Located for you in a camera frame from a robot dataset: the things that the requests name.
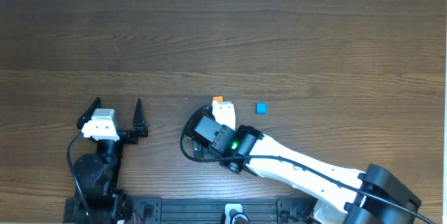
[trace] green indicator light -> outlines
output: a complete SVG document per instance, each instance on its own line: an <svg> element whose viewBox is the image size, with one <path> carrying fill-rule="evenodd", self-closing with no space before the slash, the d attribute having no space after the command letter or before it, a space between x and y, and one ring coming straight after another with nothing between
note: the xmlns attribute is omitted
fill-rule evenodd
<svg viewBox="0 0 447 224"><path fill-rule="evenodd" d="M237 142L233 142L231 144L231 149L236 150L236 148L237 148Z"/></svg>

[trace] black cable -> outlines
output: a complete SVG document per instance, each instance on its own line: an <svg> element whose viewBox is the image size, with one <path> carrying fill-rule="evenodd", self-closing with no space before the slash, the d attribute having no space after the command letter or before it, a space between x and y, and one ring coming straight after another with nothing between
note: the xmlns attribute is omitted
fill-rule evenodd
<svg viewBox="0 0 447 224"><path fill-rule="evenodd" d="M73 162L71 161L71 149L75 145L76 141L80 139L82 136L82 132L79 132L78 135L71 141L67 148L67 160L68 160L68 166L70 167L71 175L73 176L73 180L75 181L76 191L79 193L79 197L81 198L82 204L84 205L85 211L87 212L87 217L89 218L90 224L94 224L93 216L91 215L89 205L87 204L87 199L85 198L84 194L82 194L81 187L79 185L78 178L76 177L75 168L73 167Z"/></svg>
<svg viewBox="0 0 447 224"><path fill-rule="evenodd" d="M353 191L353 192L358 193L360 195L364 195L366 197L373 198L373 199L378 200L378 201L380 201L382 203L389 204L390 206L396 207L396 208L398 208L398 209L400 209L402 211L405 211L405 212L411 214L412 216L414 216L414 217L424 221L425 223L434 224L433 221L431 221L429 218L423 216L422 214L420 214L418 212L415 212L413 210L407 209L406 207L402 207L401 205L395 204L394 202L391 202L390 200L387 200L387 199L384 199L382 197L373 195L371 193L362 191L362 190L360 190L358 188L354 188L354 187L352 187L350 185L347 185L347 184L342 183L342 182L340 182L340 181L338 181L336 179L333 179L333 178L331 178L331 177L329 177L329 176L327 176L325 174L322 174L319 171L316 171L316 170L314 170L314 169L312 169L310 167L307 167L306 165L298 163L298 162L296 162L294 160L290 160L288 158L283 158L283 157L279 157L279 156L267 156L267 155L246 155L246 156L235 156L235 157L227 157L227 158L206 158L206 159L203 159L203 158L194 158L194 157L190 156L184 149L184 145L183 145L184 136L185 136L186 131L187 131L188 127L189 127L189 124L192 122L194 117L199 112L204 110L205 108L206 107L201 107L196 112L194 112L194 114L188 119L188 121L184 125L183 131L182 131L182 135L180 136L180 149L182 150L183 155L186 158L188 158L189 160L192 160L192 161L195 161L195 162L211 163L211 162L221 162L221 161L244 160L244 159L250 159L250 158L264 158L264 159L271 159L271 160L278 160L278 161L282 161L282 162L287 162L287 163L290 163L290 164L292 164L292 165L294 165L296 167L301 167L303 170L309 171L309 172L311 172L311 173L313 173L313 174L315 174L317 176L320 176L321 178L329 181L330 183L334 183L335 185L337 185L339 187L348 189L350 191Z"/></svg>

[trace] blue cube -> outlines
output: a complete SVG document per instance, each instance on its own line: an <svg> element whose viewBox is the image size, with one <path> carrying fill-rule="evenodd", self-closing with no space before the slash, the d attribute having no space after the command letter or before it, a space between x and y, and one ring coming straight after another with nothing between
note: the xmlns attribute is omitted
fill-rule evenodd
<svg viewBox="0 0 447 224"><path fill-rule="evenodd" d="M257 103L256 104L256 114L264 115L267 113L267 104L266 103Z"/></svg>

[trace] wooden table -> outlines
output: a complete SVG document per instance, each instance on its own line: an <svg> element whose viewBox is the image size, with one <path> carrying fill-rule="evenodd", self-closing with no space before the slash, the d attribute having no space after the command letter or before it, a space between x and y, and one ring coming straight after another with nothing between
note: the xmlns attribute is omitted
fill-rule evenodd
<svg viewBox="0 0 447 224"><path fill-rule="evenodd" d="M445 0L0 0L0 221L61 221L66 148L97 96L122 128L142 98L130 194L302 195L181 155L189 115L222 95L293 150L388 168L440 222L445 52Z"/></svg>

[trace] small block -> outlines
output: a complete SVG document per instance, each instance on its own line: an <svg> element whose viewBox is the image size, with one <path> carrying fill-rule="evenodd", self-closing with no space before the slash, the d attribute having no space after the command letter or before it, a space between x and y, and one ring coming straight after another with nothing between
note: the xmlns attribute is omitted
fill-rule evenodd
<svg viewBox="0 0 447 224"><path fill-rule="evenodd" d="M267 113L267 104L266 103L257 103L256 104L256 114L266 114Z"/></svg>
<svg viewBox="0 0 447 224"><path fill-rule="evenodd" d="M224 101L224 97L223 96L212 97L212 100L215 100L215 101L221 103Z"/></svg>

